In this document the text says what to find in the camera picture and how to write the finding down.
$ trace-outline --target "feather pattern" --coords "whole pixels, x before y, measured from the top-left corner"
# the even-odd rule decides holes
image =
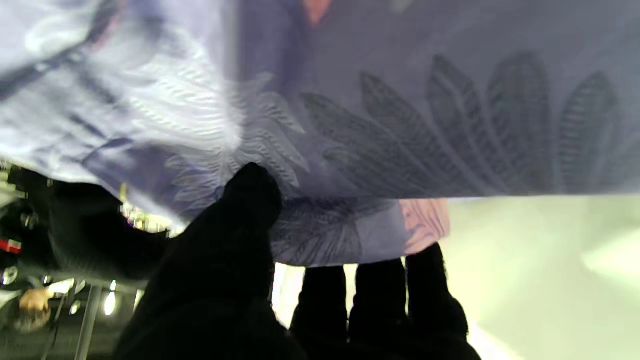
[[[551,189],[551,118],[544,66],[528,52],[509,56],[496,66],[488,98],[499,145],[526,188],[518,187],[519,181],[505,181],[515,183],[516,193]]]
[[[619,123],[618,100],[603,73],[593,74],[573,91],[560,118],[557,140],[563,190],[596,190]]]

